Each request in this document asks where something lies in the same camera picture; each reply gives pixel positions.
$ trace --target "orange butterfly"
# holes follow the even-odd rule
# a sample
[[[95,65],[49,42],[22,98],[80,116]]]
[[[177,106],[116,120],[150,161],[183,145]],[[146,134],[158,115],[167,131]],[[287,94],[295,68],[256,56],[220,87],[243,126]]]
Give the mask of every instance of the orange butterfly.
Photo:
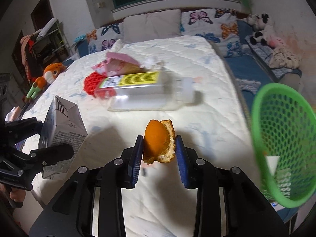
[[[93,31],[91,31],[90,33],[87,33],[87,42],[89,43],[90,42],[90,39],[94,39],[94,40],[97,40],[97,30],[94,29]]]
[[[222,29],[222,37],[223,39],[226,39],[230,34],[238,35],[238,28],[237,24],[233,23],[230,26],[227,26],[226,24],[221,25]]]

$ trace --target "orange plush toy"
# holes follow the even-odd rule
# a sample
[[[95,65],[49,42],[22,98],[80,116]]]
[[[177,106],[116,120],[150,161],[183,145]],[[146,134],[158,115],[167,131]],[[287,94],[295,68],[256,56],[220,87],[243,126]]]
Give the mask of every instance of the orange plush toy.
[[[52,84],[58,75],[65,69],[66,67],[62,63],[53,63],[48,65],[44,70],[44,75],[38,77],[32,84],[32,87],[27,93],[24,101],[28,102],[30,99],[34,99],[37,94],[46,87],[47,84]]]

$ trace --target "white quilt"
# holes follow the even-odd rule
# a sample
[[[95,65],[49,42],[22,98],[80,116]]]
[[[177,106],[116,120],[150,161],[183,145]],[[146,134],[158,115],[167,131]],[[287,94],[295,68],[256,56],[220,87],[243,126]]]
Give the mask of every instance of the white quilt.
[[[165,61],[167,69],[197,79],[197,104],[177,111],[109,112],[102,105],[106,101],[87,95],[83,81],[92,73],[91,67],[105,59],[107,51],[75,61],[23,117],[44,121],[53,95],[78,104],[88,136],[69,176],[80,166],[102,167],[119,157],[123,149],[134,145],[138,134],[144,134],[151,119],[171,119],[176,135],[180,134],[184,144],[195,149],[200,157],[216,167],[238,166],[258,183],[251,138],[236,90],[223,61],[204,38],[151,40],[124,45],[119,50],[140,63],[155,55]],[[28,138],[23,152],[37,149],[38,140],[38,135]],[[155,162],[146,171],[146,176],[140,174],[133,190],[122,190],[127,236],[192,236],[197,192],[183,187],[176,160],[170,164]],[[43,180],[41,174],[33,181],[34,191],[44,203],[62,184],[63,181]]]

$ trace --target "pink packaging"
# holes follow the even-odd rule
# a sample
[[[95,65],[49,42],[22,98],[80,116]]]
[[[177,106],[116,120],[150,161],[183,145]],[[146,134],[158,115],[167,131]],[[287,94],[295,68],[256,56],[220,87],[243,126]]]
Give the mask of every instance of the pink packaging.
[[[98,74],[111,77],[140,73],[143,69],[138,61],[124,53],[108,52],[106,60],[92,67]]]

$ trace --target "white carton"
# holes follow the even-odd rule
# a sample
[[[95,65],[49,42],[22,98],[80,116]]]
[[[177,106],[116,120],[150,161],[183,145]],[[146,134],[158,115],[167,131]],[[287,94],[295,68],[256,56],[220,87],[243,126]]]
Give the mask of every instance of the white carton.
[[[69,160],[43,167],[43,179],[64,179],[87,135],[78,105],[55,95],[39,138],[39,149],[67,143],[74,149],[74,155]]]

